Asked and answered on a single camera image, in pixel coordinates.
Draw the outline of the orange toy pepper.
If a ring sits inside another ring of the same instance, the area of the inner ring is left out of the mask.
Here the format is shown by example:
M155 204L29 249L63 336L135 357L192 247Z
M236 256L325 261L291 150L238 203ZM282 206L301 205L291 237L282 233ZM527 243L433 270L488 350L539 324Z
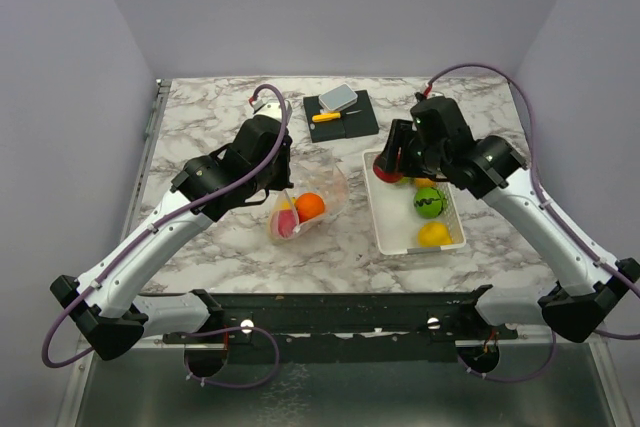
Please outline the orange toy pepper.
M414 178L413 179L414 186L417 189L421 188L433 188L437 185L437 183L429 178Z

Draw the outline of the green toy fruit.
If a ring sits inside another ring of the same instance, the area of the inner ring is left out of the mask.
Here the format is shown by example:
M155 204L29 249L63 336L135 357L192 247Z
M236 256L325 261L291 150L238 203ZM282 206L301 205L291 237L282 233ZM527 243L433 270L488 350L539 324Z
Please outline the green toy fruit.
M424 187L416 191L413 206L419 216L434 219L446 210L448 199L440 189Z

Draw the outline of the clear zip top bag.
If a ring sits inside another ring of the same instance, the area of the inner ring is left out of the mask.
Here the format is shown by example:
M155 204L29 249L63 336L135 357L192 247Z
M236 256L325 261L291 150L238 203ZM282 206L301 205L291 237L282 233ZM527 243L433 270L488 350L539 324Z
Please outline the clear zip top bag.
M292 241L334 219L349 199L348 180L329 151L291 160L292 187L278 193L267 221L275 243Z

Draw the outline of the red toy apple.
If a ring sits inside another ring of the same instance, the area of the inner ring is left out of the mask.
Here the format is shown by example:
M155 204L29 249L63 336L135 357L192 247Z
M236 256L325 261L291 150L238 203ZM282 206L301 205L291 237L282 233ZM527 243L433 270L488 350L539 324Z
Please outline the red toy apple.
M299 218L295 209L284 209L276 213L276 234L282 239L293 237L299 227Z

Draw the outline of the orange toy fruit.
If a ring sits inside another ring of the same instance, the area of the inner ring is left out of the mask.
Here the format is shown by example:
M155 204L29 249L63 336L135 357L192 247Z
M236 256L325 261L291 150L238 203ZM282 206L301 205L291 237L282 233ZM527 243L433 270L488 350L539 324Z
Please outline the orange toy fruit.
M316 193L308 192L295 200L295 209L301 223L307 222L325 213L326 205L323 198Z

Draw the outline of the yellow toy pear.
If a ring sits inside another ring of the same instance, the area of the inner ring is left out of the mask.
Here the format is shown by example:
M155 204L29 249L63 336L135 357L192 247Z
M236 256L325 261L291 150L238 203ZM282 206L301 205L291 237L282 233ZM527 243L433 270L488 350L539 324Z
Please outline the yellow toy pear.
M421 247L441 247L453 243L448 227L437 221L424 224L417 234L417 242Z

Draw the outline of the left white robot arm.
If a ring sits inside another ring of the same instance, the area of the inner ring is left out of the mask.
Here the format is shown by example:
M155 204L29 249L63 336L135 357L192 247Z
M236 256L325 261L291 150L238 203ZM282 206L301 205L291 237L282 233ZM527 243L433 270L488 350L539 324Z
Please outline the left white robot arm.
M91 348L116 359L144 337L177 331L206 342L220 332L213 299L202 292L154 301L145 284L192 238L254 195L291 187L292 139L285 122L257 114L234 140L188 160L153 212L111 254L78 277L61 275L50 291Z

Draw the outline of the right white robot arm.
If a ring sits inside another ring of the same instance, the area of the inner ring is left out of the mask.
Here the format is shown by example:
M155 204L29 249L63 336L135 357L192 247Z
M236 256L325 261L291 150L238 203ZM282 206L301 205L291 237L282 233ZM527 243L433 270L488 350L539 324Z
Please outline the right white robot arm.
M506 139L474 138L453 99L419 93L410 115L393 120L375 173L430 178L468 191L504 217L556 277L555 286L540 294L489 289L460 312L461 330L481 338L502 324L546 325L575 343L597 332L637 289L638 261L616 258L578 228Z

